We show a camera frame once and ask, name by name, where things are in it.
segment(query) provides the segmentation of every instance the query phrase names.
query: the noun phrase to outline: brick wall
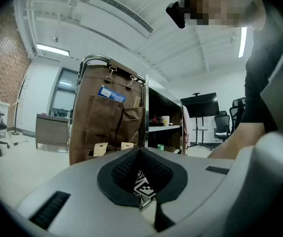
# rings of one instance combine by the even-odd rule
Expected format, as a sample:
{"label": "brick wall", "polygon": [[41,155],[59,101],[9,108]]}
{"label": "brick wall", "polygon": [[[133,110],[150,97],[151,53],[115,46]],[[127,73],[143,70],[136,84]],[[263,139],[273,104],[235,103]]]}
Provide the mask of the brick wall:
{"label": "brick wall", "polygon": [[31,63],[17,31],[14,10],[7,4],[0,11],[0,100],[9,103],[7,125],[12,127],[20,83]]}

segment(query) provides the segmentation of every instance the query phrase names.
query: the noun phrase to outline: pink cloth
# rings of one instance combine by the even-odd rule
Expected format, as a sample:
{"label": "pink cloth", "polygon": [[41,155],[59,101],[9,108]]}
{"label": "pink cloth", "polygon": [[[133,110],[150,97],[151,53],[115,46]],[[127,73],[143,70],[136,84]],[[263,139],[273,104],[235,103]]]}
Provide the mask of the pink cloth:
{"label": "pink cloth", "polygon": [[190,120],[190,115],[189,112],[187,111],[187,108],[183,106],[183,119],[184,119],[184,136],[185,136],[185,141],[186,145],[189,147],[190,146],[190,135],[192,132],[192,123]]}

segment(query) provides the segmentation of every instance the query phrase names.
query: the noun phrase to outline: white shelf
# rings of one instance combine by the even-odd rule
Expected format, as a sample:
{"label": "white shelf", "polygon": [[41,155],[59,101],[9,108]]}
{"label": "white shelf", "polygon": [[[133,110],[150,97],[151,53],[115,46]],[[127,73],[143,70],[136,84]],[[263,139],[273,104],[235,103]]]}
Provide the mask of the white shelf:
{"label": "white shelf", "polygon": [[156,131],[164,131],[164,130],[170,130],[170,129],[176,129],[180,128],[179,125],[171,125],[171,126],[150,126],[149,132],[156,132]]}

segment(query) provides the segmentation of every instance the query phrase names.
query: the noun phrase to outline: television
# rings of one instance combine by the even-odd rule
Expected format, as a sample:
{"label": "television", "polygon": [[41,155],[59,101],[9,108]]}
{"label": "television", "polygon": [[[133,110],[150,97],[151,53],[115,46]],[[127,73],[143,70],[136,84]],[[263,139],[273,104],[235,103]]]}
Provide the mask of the television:
{"label": "television", "polygon": [[216,93],[182,98],[181,103],[187,108],[190,118],[219,115]]}

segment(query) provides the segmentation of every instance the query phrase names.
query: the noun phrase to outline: white ceiling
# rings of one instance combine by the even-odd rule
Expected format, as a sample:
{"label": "white ceiling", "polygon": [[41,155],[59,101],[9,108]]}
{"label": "white ceiling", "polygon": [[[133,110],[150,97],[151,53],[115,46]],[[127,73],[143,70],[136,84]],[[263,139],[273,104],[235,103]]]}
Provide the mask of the white ceiling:
{"label": "white ceiling", "polygon": [[[179,29],[165,12],[167,5],[176,0],[116,1],[154,29],[136,48],[128,48],[80,23],[82,15],[76,13],[76,6],[89,0],[14,0],[18,28],[28,53],[32,58],[60,60],[75,70],[85,56],[104,54],[141,75],[150,74],[161,83],[228,66],[244,67],[246,58],[238,58],[241,29],[195,25]],[[69,50],[70,57],[37,50],[36,42]]]}

